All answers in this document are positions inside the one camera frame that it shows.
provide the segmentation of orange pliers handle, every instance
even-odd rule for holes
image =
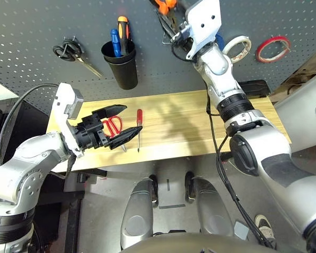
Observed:
[[[174,8],[177,4],[177,0],[165,0],[165,2],[161,0],[150,0],[150,2],[158,8],[159,12],[163,15],[167,15],[170,8]]]

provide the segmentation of screwdriver handle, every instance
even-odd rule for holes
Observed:
[[[117,29],[111,29],[110,35],[115,57],[121,57],[121,42]]]
[[[118,33],[121,39],[121,52],[122,55],[128,55],[128,42],[130,40],[129,22],[126,17],[118,17]]]
[[[137,110],[137,127],[141,126],[143,123],[143,111],[142,109]]]

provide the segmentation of gray robot arm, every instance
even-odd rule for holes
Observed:
[[[316,244],[316,175],[297,168],[285,136],[254,109],[232,75],[232,63],[215,44],[220,28],[219,0],[202,0],[186,11],[184,29],[173,43],[193,39],[186,59],[194,57],[194,67],[208,86],[212,104],[219,111],[238,168],[260,176],[289,223]]]
[[[101,119],[117,115],[126,109],[124,105],[96,110],[77,126],[71,126],[67,120],[77,118],[82,103],[78,90],[61,83],[53,103],[61,133],[51,132],[26,140],[0,166],[0,253],[28,252],[40,189],[56,165],[67,159],[72,162],[70,157],[82,157],[84,150],[91,147],[119,147],[142,129],[129,128],[114,138],[104,135]]]

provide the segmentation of black ring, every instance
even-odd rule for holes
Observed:
[[[61,60],[64,60],[67,62],[74,62],[75,61],[75,58],[69,52],[65,52],[63,54],[64,49],[60,46],[53,46],[53,52]]]
[[[26,235],[32,228],[34,211],[33,208],[19,215],[0,216],[0,244],[15,241]]]
[[[64,40],[62,43],[63,48],[65,48],[65,46],[67,46],[67,50],[69,50],[69,52],[74,55],[75,57],[80,58],[82,55],[82,50],[81,47],[73,40]]]
[[[244,93],[238,93],[222,100],[217,110],[222,120],[226,122],[240,113],[254,110],[254,107]]]

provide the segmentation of blue screwdriver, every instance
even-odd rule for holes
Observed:
[[[117,29],[111,29],[110,35],[111,35],[111,42],[114,47],[115,57],[121,57],[122,56],[121,40],[120,40],[120,36],[118,34]]]

